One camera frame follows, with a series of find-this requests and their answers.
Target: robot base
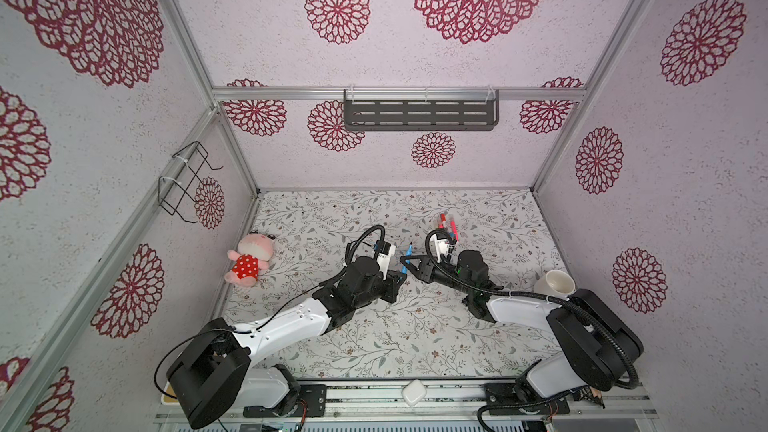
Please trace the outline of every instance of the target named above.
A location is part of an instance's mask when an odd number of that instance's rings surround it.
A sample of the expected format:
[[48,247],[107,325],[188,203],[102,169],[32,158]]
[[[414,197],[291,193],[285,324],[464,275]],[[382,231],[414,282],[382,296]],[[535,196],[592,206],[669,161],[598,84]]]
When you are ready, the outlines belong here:
[[328,387],[320,384],[303,385],[299,390],[299,397],[296,399],[296,406],[286,415],[279,416],[272,409],[263,407],[246,407],[243,409],[243,417],[249,419],[256,418],[275,418],[275,417],[298,417],[304,415],[304,407],[301,401],[306,402],[306,416],[322,417],[326,412],[326,391]]
[[[488,401],[488,405],[515,405],[523,404],[527,400],[520,400],[514,390],[514,382],[508,384],[486,384],[485,385],[485,399]],[[550,415],[554,411],[557,411],[558,415],[570,414],[571,408],[568,406],[566,399],[553,400],[552,402],[537,407],[527,409],[491,409],[488,411],[490,415]]]

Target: blue marker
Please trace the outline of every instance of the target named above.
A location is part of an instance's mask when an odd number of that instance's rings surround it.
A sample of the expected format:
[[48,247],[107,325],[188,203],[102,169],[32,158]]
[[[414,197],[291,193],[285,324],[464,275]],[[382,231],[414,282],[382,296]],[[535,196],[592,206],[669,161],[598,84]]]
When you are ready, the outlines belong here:
[[[413,252],[413,242],[411,242],[411,245],[408,246],[408,252],[406,252],[406,256],[412,254],[412,252]],[[402,273],[403,274],[408,273],[408,268],[405,265],[402,266]]]

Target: plush toy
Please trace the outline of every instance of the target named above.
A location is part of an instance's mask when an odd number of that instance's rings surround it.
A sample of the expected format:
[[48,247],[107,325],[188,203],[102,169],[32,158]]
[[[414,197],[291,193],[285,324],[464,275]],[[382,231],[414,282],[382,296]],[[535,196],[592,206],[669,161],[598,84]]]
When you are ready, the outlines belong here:
[[230,250],[226,256],[236,261],[232,270],[224,274],[224,280],[241,287],[253,287],[259,271],[270,267],[269,260],[274,254],[272,239],[266,235],[248,234],[237,244],[237,252]]

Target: white mug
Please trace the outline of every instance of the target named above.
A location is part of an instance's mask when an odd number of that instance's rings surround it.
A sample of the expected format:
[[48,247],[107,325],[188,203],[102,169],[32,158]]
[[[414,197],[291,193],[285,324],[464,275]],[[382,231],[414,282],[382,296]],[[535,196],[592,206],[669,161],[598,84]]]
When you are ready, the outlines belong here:
[[536,284],[533,286],[533,292],[566,298],[576,292],[576,282],[567,272],[551,270],[536,281]]

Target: cable tie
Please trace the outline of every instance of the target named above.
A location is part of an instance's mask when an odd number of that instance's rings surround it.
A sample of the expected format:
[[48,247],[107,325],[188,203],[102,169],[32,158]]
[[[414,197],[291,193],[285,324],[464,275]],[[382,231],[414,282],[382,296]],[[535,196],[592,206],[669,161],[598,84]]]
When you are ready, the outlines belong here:
[[167,178],[168,180],[172,180],[172,181],[176,182],[176,184],[178,185],[178,187],[184,188],[184,186],[182,186],[182,185],[181,185],[181,182],[179,182],[178,180],[176,180],[176,179],[175,179],[175,178],[173,178],[173,177],[162,176],[161,178]]

